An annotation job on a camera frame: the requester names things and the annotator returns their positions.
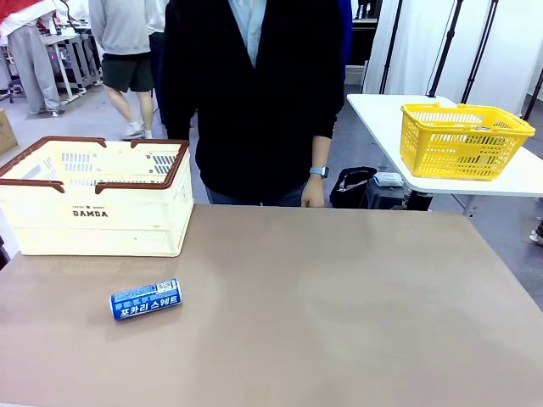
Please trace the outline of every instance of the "bare leg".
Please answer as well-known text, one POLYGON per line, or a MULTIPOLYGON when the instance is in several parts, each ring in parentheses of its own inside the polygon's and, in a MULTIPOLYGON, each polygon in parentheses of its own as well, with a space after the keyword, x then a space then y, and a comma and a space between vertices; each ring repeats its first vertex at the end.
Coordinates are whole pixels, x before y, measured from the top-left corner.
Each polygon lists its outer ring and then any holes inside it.
POLYGON ((122 93, 107 86, 105 87, 105 90, 108 93, 111 104, 113 104, 113 106, 117 109, 120 115, 124 117, 128 123, 135 122, 136 118, 130 110, 130 104, 128 104, 128 101, 125 99, 124 96, 122 96, 122 93))
POLYGON ((143 127, 145 131, 151 130, 153 124, 154 105, 151 92, 137 92, 137 98, 139 99, 139 108, 142 112, 143 127))

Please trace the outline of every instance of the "watch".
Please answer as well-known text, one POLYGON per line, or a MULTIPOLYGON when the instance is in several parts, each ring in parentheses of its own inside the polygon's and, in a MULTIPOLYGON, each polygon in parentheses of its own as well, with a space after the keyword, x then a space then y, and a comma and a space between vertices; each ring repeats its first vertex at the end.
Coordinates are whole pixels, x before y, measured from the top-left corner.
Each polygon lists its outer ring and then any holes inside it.
POLYGON ((309 173, 310 174, 318 174, 323 179, 326 179, 326 178, 328 178, 328 172, 329 171, 330 171, 330 169, 328 167, 311 167, 311 169, 309 170, 309 173))

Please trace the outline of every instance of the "storage basket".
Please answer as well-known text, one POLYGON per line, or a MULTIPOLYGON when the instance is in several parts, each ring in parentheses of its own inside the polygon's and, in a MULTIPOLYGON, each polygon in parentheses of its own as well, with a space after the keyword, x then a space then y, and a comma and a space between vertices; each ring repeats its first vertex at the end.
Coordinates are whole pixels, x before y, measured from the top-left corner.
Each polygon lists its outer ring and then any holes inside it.
POLYGON ((415 176, 494 180, 535 129, 502 109, 406 104, 400 154, 415 176))
POLYGON ((0 169, 23 254, 174 257, 193 209, 188 143, 45 137, 0 169))

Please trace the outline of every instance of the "logo on basket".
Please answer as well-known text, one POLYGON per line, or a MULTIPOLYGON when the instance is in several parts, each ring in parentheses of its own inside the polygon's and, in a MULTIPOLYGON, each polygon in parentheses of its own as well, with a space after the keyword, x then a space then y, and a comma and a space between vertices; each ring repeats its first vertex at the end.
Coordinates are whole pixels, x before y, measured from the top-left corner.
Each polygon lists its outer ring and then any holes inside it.
POLYGON ((94 218, 109 218, 103 207, 91 208, 90 206, 74 206, 74 216, 92 216, 94 218))

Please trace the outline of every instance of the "hand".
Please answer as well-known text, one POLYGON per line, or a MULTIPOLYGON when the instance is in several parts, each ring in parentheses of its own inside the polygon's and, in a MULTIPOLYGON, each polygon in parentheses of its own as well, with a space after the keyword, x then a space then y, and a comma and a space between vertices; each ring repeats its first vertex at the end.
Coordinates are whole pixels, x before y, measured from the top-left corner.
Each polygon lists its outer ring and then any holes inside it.
POLYGON ((302 193, 302 208, 324 208, 324 189, 322 177, 311 174, 302 193))

